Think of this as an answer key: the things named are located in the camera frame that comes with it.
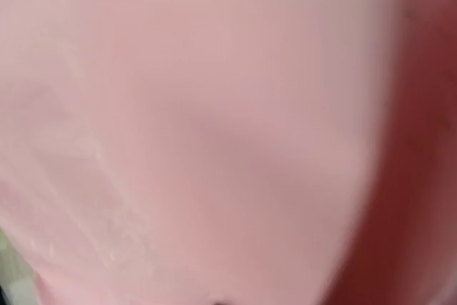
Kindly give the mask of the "pink wrapping paper sheet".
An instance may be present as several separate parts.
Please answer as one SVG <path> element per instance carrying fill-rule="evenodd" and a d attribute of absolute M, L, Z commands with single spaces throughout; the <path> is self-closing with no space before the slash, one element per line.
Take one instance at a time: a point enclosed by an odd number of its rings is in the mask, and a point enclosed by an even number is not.
<path fill-rule="evenodd" d="M 456 0 L 1 0 L 1 230 L 38 304 L 454 304 Z"/>

